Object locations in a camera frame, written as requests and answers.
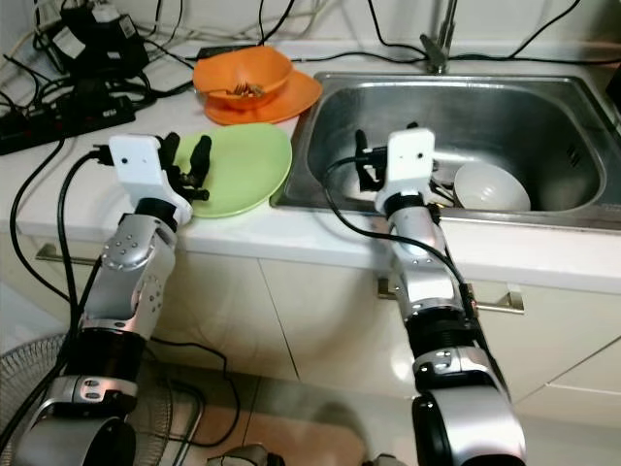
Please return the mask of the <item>white bowl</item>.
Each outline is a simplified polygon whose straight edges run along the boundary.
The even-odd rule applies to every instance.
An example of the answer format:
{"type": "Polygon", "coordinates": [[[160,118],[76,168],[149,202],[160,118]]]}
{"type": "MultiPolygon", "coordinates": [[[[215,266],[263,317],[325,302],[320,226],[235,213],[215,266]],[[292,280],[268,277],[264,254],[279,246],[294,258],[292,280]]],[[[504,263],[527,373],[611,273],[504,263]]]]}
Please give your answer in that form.
{"type": "Polygon", "coordinates": [[[454,173],[453,190],[463,208],[484,212],[528,212],[533,203],[523,183],[507,170],[471,161],[454,173]]]}

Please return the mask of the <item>white kitchen cabinet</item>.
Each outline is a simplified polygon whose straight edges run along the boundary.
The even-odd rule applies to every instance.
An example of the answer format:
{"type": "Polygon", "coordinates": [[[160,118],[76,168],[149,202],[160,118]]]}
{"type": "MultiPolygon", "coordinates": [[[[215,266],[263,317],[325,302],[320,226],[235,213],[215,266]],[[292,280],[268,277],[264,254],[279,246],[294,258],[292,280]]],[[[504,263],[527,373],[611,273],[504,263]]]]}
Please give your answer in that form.
{"type": "MultiPolygon", "coordinates": [[[[522,291],[524,315],[480,312],[518,412],[586,420],[621,410],[621,232],[444,230],[478,291],[522,291]]],[[[380,245],[320,220],[257,232],[209,222],[183,243],[160,337],[203,342],[253,376],[412,398],[398,307],[376,297],[380,245]]]]}

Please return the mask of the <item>green plate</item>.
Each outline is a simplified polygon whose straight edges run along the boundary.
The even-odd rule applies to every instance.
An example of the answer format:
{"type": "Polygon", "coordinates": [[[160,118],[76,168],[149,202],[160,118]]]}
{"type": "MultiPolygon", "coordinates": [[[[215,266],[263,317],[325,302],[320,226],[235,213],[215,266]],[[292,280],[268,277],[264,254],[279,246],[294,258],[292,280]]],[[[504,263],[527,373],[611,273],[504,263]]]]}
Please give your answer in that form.
{"type": "Polygon", "coordinates": [[[175,164],[191,168],[191,155],[201,138],[212,141],[210,168],[201,185],[210,193],[192,201],[199,218],[239,215],[266,203],[287,178],[292,163],[291,137],[270,123],[249,123],[201,130],[180,138],[175,164]]]}

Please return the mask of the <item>metal faucet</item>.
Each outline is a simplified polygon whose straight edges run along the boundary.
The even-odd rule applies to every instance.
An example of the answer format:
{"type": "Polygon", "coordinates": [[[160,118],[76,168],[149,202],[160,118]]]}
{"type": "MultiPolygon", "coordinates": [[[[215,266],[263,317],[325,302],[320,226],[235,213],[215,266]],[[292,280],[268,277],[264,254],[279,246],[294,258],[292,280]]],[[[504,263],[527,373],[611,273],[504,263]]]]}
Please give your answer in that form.
{"type": "Polygon", "coordinates": [[[451,61],[451,44],[456,28],[456,10],[458,0],[447,0],[443,19],[439,27],[438,36],[431,37],[427,34],[418,36],[426,54],[426,70],[431,75],[446,75],[448,62],[451,61]]]}

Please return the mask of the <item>brown food scraps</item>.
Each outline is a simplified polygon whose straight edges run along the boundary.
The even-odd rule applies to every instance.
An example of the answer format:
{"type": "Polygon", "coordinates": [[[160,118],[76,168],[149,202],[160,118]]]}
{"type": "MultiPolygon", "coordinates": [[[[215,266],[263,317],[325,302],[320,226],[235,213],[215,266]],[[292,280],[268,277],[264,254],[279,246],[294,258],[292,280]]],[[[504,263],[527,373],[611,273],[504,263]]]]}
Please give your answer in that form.
{"type": "Polygon", "coordinates": [[[226,90],[227,96],[234,99],[260,98],[266,93],[267,90],[262,85],[248,82],[236,84],[234,88],[226,90]]]}

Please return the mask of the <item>orange plate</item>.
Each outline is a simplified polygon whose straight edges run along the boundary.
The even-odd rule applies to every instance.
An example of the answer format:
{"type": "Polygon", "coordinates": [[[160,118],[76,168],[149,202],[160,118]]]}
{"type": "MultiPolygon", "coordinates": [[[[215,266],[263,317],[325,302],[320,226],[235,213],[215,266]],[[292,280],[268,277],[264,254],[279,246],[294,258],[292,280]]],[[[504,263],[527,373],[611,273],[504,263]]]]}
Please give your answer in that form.
{"type": "Polygon", "coordinates": [[[309,110],[320,94],[322,84],[319,81],[301,71],[293,71],[280,89],[263,97],[261,106],[239,110],[209,101],[205,105],[205,115],[220,125],[279,123],[309,110]]]}

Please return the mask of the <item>orange bowl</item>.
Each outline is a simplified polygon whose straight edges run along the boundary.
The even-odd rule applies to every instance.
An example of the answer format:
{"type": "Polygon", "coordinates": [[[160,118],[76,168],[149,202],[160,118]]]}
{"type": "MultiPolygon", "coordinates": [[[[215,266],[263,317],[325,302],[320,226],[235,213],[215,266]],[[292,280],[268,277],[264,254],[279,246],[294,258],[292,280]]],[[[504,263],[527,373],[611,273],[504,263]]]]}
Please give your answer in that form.
{"type": "Polygon", "coordinates": [[[192,84],[209,101],[223,103],[234,110],[261,106],[267,93],[280,89],[294,71],[291,59],[272,46],[252,46],[245,50],[199,59],[192,72],[192,84]],[[236,84],[248,82],[267,90],[260,98],[234,99],[226,94],[236,84]]]}

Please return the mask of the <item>black power strip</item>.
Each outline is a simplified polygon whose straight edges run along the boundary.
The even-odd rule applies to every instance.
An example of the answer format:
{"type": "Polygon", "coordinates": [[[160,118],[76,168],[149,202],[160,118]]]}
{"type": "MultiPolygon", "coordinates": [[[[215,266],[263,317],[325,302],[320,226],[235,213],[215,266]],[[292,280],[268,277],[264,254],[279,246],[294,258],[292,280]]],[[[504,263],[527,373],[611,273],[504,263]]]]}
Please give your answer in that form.
{"type": "Polygon", "coordinates": [[[28,150],[134,120],[133,102],[112,96],[68,99],[36,110],[9,112],[0,118],[0,152],[28,150]]]}

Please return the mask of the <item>stainless steel sink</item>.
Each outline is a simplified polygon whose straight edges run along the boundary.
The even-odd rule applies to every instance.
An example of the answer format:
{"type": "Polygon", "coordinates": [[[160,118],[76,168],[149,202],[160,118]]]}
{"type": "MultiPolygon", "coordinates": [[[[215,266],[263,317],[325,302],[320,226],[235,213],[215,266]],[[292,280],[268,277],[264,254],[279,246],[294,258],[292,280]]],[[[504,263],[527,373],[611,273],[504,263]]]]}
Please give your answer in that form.
{"type": "Polygon", "coordinates": [[[440,183],[471,161],[501,167],[531,198],[527,212],[446,208],[451,220],[621,231],[621,128],[572,76],[418,76],[319,72],[322,96],[297,121],[291,172],[276,208],[372,214],[372,192],[333,161],[384,146],[410,124],[436,137],[440,183]],[[324,191],[330,190],[330,199],[324,191]]]}

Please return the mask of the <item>flat black power brick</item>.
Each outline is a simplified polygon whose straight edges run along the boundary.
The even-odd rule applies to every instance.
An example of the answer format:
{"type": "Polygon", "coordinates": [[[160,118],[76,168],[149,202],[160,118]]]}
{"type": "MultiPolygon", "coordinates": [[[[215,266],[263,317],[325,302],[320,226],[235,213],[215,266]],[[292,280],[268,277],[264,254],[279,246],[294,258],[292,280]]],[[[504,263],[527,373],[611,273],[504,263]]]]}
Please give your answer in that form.
{"type": "Polygon", "coordinates": [[[195,59],[209,59],[214,56],[220,56],[223,53],[234,52],[234,50],[245,50],[252,48],[252,45],[227,45],[227,46],[203,46],[199,48],[195,54],[195,59]]]}

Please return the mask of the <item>black charger block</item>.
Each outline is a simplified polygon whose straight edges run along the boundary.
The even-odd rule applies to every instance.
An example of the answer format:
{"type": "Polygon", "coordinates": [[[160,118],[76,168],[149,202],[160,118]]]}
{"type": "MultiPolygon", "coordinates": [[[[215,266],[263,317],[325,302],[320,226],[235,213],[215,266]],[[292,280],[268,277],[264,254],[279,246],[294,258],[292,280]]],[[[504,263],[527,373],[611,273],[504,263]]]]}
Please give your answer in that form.
{"type": "Polygon", "coordinates": [[[50,53],[61,71],[80,78],[133,79],[150,63],[132,17],[102,1],[59,9],[50,53]]]}

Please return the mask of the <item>grey floor fan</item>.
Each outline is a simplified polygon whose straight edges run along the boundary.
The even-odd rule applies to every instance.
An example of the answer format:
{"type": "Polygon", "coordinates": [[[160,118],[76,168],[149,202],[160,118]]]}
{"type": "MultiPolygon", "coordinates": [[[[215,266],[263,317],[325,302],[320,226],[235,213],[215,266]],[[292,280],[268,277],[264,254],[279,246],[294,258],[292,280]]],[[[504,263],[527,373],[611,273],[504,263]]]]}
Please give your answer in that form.
{"type": "Polygon", "coordinates": [[[1,356],[0,421],[15,427],[1,466],[160,466],[169,444],[183,448],[196,434],[203,392],[173,379],[152,350],[144,354],[136,407],[128,414],[68,409],[71,387],[50,385],[36,394],[63,341],[62,334],[34,339],[1,356]]]}

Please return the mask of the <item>grey robot left foot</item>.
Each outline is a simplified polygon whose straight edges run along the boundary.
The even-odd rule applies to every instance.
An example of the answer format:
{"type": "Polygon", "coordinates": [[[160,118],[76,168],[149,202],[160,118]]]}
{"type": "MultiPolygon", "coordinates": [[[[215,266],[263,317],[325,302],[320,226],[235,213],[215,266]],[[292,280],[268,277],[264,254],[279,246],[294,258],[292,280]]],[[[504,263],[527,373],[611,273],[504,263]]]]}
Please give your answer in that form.
{"type": "Polygon", "coordinates": [[[278,454],[261,444],[249,444],[229,449],[213,458],[212,466],[276,466],[278,454]]]}

